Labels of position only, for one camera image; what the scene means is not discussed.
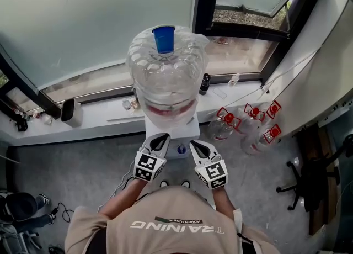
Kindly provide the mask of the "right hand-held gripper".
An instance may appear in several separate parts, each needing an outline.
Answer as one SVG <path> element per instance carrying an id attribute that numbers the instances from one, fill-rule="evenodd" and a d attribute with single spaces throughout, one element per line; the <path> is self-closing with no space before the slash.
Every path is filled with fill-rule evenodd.
<path id="1" fill-rule="evenodd" d="M 227 167 L 216 148 L 201 140 L 191 140 L 189 146 L 199 179 L 209 189 L 225 186 L 228 183 Z"/>

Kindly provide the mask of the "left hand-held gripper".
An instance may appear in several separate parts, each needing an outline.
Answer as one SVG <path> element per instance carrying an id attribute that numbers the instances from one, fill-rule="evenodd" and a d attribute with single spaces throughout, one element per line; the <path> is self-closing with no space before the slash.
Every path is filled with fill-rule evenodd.
<path id="1" fill-rule="evenodd" d="M 133 176 L 145 182 L 152 182 L 163 170 L 166 164 L 165 156 L 170 144 L 168 133 L 154 134 L 148 137 L 138 150 Z"/>

